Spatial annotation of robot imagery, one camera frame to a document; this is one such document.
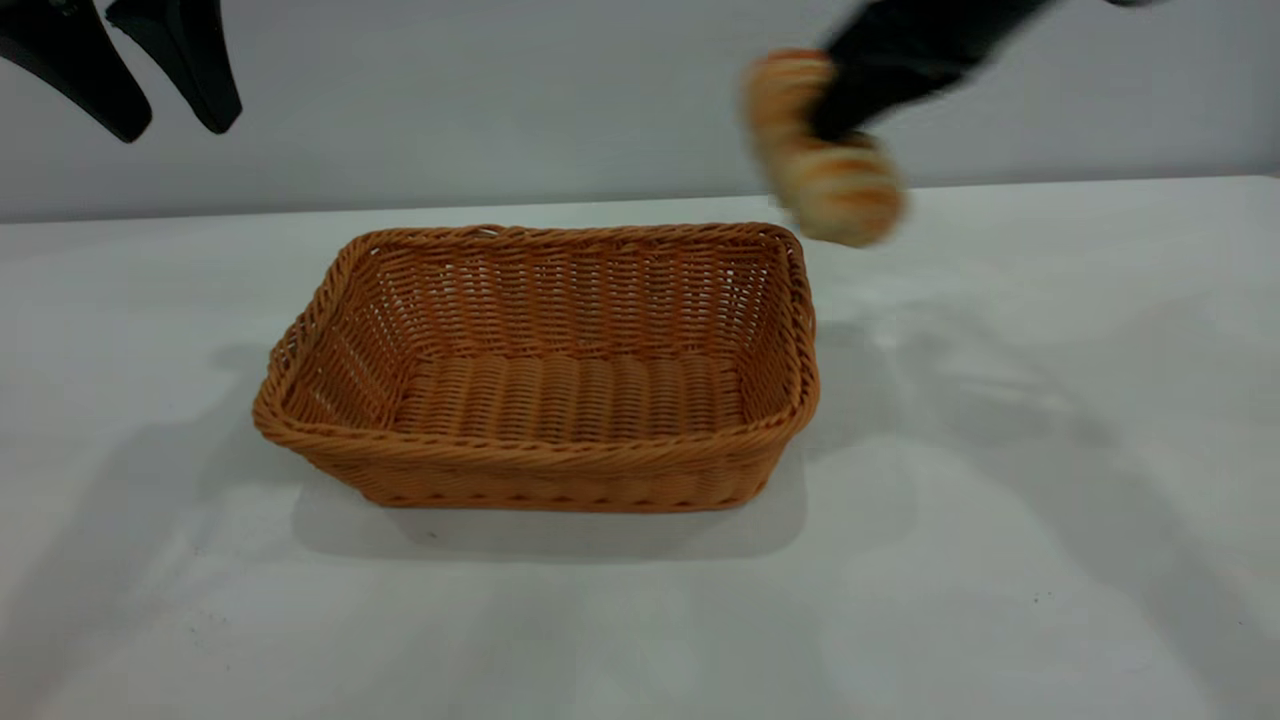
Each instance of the table surface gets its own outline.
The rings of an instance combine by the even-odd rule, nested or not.
[[[929,190],[806,243],[822,405],[740,510],[384,510],[250,421],[361,232],[778,219],[0,225],[0,716],[1280,717],[1276,179]]]

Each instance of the basket rim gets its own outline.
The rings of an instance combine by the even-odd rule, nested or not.
[[[392,429],[352,428],[328,423],[302,423],[284,411],[284,398],[294,387],[301,359],[319,342],[330,327],[333,315],[342,307],[353,270],[367,261],[378,246],[506,247],[527,245],[545,247],[572,243],[588,233],[608,232],[608,242],[635,240],[654,242],[678,241],[687,245],[690,233],[731,231],[746,237],[768,237],[787,250],[786,263],[791,281],[791,357],[790,372],[797,377],[786,407],[753,423],[717,432],[666,436],[635,441],[500,441],[474,436],[444,433],[404,433]],[[669,238],[654,236],[668,234]],[[430,460],[460,462],[471,466],[503,465],[522,468],[588,466],[611,459],[631,465],[659,466],[708,454],[741,454],[777,448],[803,429],[817,410],[819,392],[818,366],[814,357],[815,319],[804,252],[799,240],[780,225],[769,223],[696,223],[663,225],[622,225],[605,228],[525,228],[504,225],[467,225],[457,228],[387,228],[365,233],[347,243],[306,310],[289,327],[271,351],[268,377],[253,401],[253,424],[271,442],[302,455],[334,460]]]

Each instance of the wicker basket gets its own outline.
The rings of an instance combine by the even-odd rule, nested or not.
[[[768,224],[389,229],[271,352],[259,430],[387,506],[741,505],[818,402]]]

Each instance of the bread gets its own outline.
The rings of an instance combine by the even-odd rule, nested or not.
[[[864,247],[890,234],[905,197],[893,163],[869,135],[814,137],[809,114],[835,74],[818,50],[769,54],[748,74],[746,122],[773,193],[800,232]]]

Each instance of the white wall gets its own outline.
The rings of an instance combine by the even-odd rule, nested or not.
[[[224,137],[115,31],[155,109],[133,146],[0,61],[0,219],[751,192],[742,67],[851,6],[224,0],[246,105]],[[1276,0],[1065,0],[882,131],[914,184],[1274,170],[1277,29]]]

